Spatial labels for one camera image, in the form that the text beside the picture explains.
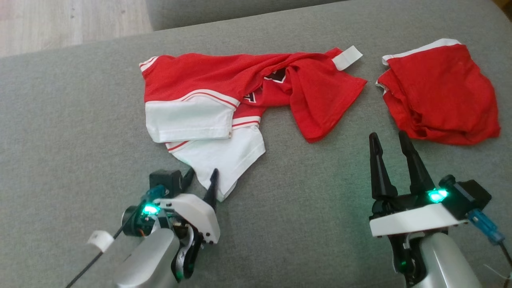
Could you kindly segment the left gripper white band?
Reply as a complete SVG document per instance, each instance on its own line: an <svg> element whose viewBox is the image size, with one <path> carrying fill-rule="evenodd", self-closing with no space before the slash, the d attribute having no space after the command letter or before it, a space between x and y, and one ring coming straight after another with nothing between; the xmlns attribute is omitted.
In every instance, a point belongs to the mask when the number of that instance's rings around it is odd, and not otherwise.
<svg viewBox="0 0 512 288"><path fill-rule="evenodd" d="M195 171L190 168L182 176L182 188L192 184ZM207 244L217 244L220 227L216 218L216 196L219 170L215 168L210 177L203 199L193 194L180 194L174 198L144 201L139 206L130 206L123 213L122 233L126 236L148 237L153 232L168 228L180 239L186 237L186 228L191 227Z"/></svg>

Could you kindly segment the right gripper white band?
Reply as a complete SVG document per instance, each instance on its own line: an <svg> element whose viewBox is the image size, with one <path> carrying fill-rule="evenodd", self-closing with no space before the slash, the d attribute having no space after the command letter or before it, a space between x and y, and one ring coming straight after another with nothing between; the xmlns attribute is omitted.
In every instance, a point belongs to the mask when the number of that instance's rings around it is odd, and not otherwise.
<svg viewBox="0 0 512 288"><path fill-rule="evenodd" d="M373 237L408 234L467 224L468 220L457 220L442 204L442 201L448 198L449 193L445 189L436 189L406 131L401 130L398 135L402 153L407 160L411 181L410 192L413 195L427 192L427 205L370 220ZM369 147L372 198L380 200L397 197L397 188L391 184L382 158L382 145L375 132L369 135Z"/></svg>

